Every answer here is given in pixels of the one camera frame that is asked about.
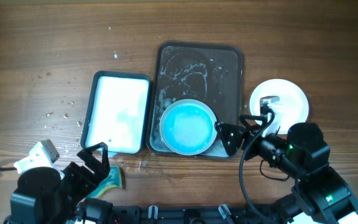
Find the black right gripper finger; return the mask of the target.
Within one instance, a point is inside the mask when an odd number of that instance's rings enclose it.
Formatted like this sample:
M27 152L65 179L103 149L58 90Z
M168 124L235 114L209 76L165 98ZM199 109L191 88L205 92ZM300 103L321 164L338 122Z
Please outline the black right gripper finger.
M223 122L215 122L214 128L224 146L226 154L228 156L235 155L246 138L246 128Z
M263 129L268 123L266 116L254 116L249 114L241 114L239 121L246 129ZM249 121L254 121L255 124L251 125Z

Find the green yellow scrubbing sponge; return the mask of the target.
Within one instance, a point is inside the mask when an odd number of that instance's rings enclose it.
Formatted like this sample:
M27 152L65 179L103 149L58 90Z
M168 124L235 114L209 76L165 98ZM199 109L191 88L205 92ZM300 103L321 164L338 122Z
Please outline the green yellow scrubbing sponge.
M124 188L124 174L119 166L111 166L108 176L87 196L87 198L98 198L110 189Z

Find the white plate blue stain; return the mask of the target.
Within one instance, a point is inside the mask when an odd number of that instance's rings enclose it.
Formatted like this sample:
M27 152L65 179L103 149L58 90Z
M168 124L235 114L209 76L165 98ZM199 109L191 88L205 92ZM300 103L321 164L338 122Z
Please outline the white plate blue stain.
M263 137L271 134L287 134L297 123L304 123L309 115L309 103L303 90L296 84L283 79L271 79L258 85L249 100L252 115L260 115L262 103L275 113L273 123L263 132Z

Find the grey plate with blue stain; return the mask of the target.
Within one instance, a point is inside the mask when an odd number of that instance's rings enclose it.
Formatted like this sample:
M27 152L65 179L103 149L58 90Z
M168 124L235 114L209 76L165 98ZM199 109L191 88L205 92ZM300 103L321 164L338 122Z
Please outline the grey plate with blue stain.
M160 119L160 136L173 152L195 156L208 150L216 140L217 118L205 103L192 99L172 103Z

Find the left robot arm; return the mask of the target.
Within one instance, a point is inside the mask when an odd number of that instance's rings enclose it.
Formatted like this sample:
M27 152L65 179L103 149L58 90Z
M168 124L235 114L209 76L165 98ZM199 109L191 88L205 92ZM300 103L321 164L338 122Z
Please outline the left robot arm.
M82 149L77 156L85 162L71 162L64 177L51 167L25 171L13 192L11 214L4 223L66 223L75 217L80 201L94 191L110 172L108 146L101 142Z

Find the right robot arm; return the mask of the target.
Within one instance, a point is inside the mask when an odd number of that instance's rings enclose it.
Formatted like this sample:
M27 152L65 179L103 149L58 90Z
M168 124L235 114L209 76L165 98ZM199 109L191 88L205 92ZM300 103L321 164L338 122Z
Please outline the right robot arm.
M243 150L239 183L248 208L263 223L296 222L301 214L315 223L358 223L358 199L330 166L330 147L318 125L294 124L283 139L276 132L267 132L275 120L275 113L269 111L262 116L241 115L241 126L214 125L225 149ZM255 156L294 180L290 194L266 212L251 202L244 182L244 163Z

